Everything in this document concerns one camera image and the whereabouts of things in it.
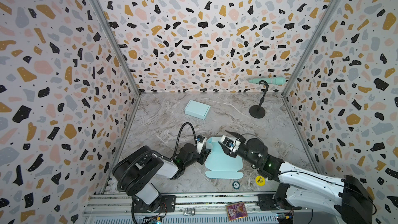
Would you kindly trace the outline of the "mint box sheets stack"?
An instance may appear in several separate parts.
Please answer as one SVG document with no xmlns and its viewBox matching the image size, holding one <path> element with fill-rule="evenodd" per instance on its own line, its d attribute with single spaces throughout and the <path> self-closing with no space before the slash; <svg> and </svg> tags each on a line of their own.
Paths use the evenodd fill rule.
<svg viewBox="0 0 398 224">
<path fill-rule="evenodd" d="M 241 157 L 230 157 L 224 153 L 219 144 L 222 137 L 211 137 L 206 142 L 206 148 L 211 149 L 205 161 L 205 175 L 213 179 L 241 179 L 244 174 Z"/>
</svg>

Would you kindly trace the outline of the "mint paper box sheet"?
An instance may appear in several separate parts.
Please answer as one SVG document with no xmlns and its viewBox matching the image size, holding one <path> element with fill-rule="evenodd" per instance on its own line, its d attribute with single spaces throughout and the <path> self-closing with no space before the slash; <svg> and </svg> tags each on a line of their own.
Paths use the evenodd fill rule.
<svg viewBox="0 0 398 224">
<path fill-rule="evenodd" d="M 210 105 L 190 100 L 184 109 L 188 116 L 205 120 L 210 111 Z"/>
</svg>

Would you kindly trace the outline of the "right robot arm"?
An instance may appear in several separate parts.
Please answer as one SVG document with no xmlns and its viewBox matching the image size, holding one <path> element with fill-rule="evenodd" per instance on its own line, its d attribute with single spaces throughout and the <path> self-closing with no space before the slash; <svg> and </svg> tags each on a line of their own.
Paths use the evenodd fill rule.
<svg viewBox="0 0 398 224">
<path fill-rule="evenodd" d="M 356 177 L 330 177 L 294 166 L 269 154 L 267 146 L 258 137 L 246 139 L 241 134 L 229 132 L 219 144 L 226 155 L 241 157 L 260 176 L 279 183 L 273 196 L 275 206 L 286 210 L 310 208 L 327 212 L 347 224 L 372 223 L 377 208 Z"/>
</svg>

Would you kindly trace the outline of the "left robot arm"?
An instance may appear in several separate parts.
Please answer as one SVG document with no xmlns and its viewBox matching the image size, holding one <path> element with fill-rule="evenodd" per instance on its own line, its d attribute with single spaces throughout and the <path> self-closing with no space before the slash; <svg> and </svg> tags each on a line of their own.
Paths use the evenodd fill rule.
<svg viewBox="0 0 398 224">
<path fill-rule="evenodd" d="M 141 147 L 114 166 L 112 174 L 118 182 L 117 190 L 140 199 L 148 206 L 159 206 L 161 194 L 151 183 L 152 178 L 160 175 L 176 180 L 187 167 L 195 163 L 203 165 L 211 150 L 205 145 L 200 147 L 202 150 L 198 151 L 194 144 L 185 144 L 174 158 L 168 158 L 148 146 Z"/>
</svg>

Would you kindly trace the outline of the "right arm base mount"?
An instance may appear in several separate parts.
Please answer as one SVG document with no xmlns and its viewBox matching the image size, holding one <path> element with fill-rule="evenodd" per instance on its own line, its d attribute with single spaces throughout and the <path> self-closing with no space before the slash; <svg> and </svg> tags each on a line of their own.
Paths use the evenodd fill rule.
<svg viewBox="0 0 398 224">
<path fill-rule="evenodd" d="M 275 193 L 258 194 L 257 206 L 262 211 L 271 210 L 301 210 L 300 206 L 293 206 L 287 201 L 287 191 L 291 186 L 288 184 L 279 184 Z"/>
</svg>

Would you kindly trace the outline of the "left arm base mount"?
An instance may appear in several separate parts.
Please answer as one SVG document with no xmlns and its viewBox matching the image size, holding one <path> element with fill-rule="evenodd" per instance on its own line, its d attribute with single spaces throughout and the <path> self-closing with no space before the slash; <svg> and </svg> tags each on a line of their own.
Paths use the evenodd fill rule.
<svg viewBox="0 0 398 224">
<path fill-rule="evenodd" d="M 136 213 L 173 213 L 175 211 L 175 195 L 159 195 L 151 204 L 138 197 L 133 197 L 132 212 Z"/>
</svg>

